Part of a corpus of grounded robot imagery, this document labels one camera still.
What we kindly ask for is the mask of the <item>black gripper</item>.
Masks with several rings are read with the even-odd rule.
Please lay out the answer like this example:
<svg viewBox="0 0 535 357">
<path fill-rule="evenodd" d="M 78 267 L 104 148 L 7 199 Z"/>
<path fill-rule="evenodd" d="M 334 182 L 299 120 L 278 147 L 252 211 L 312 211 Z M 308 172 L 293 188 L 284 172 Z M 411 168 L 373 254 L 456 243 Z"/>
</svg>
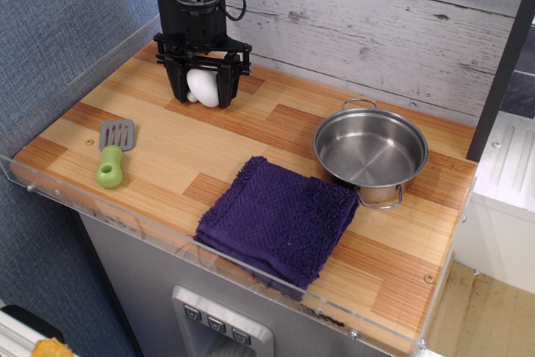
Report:
<svg viewBox="0 0 535 357">
<path fill-rule="evenodd" d="M 251 73 L 252 47 L 227 34 L 227 22 L 242 17 L 227 11 L 226 0 L 173 0 L 160 17 L 156 57 L 166 68 L 175 98 L 187 102 L 189 69 L 207 69 L 217 72 L 219 106 L 229 107 L 240 76 Z"/>
</svg>

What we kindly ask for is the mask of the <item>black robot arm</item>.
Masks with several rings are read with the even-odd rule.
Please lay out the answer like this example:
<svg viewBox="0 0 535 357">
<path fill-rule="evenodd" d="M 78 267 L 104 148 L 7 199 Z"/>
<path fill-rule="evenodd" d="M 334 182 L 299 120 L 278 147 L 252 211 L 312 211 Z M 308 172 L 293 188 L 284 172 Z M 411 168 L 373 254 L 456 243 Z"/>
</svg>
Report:
<svg viewBox="0 0 535 357">
<path fill-rule="evenodd" d="M 247 4 L 233 17 L 226 0 L 157 1 L 162 32 L 154 37 L 156 59 L 166 68 L 175 98 L 187 102 L 186 75 L 201 69 L 216 74 L 219 106 L 228 107 L 237 96 L 240 77 L 251 73 L 252 47 L 227 35 L 227 21 L 242 19 Z"/>
</svg>

